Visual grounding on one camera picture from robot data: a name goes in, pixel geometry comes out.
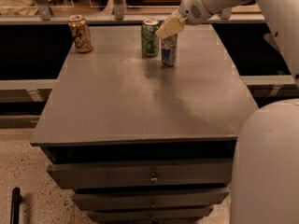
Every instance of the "gray tabletop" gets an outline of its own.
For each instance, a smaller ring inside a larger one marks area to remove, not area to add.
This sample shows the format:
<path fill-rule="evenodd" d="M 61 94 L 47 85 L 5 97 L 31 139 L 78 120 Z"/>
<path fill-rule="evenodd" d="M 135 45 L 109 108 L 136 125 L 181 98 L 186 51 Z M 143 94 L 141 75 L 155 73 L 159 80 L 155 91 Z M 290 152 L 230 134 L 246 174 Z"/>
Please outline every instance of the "gray tabletop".
<path fill-rule="evenodd" d="M 143 57 L 139 26 L 91 27 L 93 51 L 70 50 L 32 145 L 236 139 L 257 109 L 210 25 L 178 35 L 178 62 Z"/>

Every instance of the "green can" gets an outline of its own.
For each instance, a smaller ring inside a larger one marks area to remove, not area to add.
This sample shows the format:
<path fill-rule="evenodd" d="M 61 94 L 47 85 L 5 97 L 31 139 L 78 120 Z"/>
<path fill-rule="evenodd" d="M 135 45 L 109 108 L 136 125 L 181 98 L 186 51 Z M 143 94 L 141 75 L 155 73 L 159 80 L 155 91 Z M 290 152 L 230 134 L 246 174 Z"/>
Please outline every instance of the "green can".
<path fill-rule="evenodd" d="M 146 56 L 156 56 L 159 52 L 159 37 L 156 31 L 160 23 L 154 18 L 144 19 L 141 27 L 142 53 Z"/>

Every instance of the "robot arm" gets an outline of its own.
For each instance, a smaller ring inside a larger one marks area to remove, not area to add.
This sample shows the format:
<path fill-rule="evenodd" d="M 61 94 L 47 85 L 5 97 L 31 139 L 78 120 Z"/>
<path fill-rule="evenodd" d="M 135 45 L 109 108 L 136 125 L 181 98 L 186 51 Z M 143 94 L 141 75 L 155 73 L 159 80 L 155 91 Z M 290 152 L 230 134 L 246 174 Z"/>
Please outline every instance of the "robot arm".
<path fill-rule="evenodd" d="M 182 0 L 157 31 L 161 39 L 177 34 L 185 24 L 207 21 L 224 8 L 244 5 L 252 0 Z M 255 0 L 264 15 L 272 36 L 299 88 L 299 0 Z"/>

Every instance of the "brown can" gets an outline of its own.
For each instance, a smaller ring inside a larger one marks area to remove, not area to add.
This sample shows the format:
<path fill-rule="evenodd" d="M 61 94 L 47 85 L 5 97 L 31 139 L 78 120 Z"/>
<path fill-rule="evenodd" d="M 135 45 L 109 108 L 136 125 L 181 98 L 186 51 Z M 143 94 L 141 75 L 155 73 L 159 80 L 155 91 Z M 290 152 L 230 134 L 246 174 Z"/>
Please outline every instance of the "brown can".
<path fill-rule="evenodd" d="M 74 15 L 69 18 L 68 26 L 75 38 L 76 50 L 80 53 L 93 49 L 90 28 L 82 15 Z"/>

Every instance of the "can lid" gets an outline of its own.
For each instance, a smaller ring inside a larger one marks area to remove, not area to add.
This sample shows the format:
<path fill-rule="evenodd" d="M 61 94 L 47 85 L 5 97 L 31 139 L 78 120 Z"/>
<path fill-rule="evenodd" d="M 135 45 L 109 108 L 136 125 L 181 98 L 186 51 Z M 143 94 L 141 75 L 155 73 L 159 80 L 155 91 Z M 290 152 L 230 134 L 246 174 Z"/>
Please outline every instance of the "can lid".
<path fill-rule="evenodd" d="M 69 17 L 68 21 L 82 21 L 84 17 L 82 15 L 73 15 Z"/>
<path fill-rule="evenodd" d="M 145 23 L 146 25 L 158 25 L 159 24 L 159 21 L 157 19 L 154 19 L 154 18 L 147 18 L 147 19 L 144 19 L 143 20 L 143 23 Z"/>

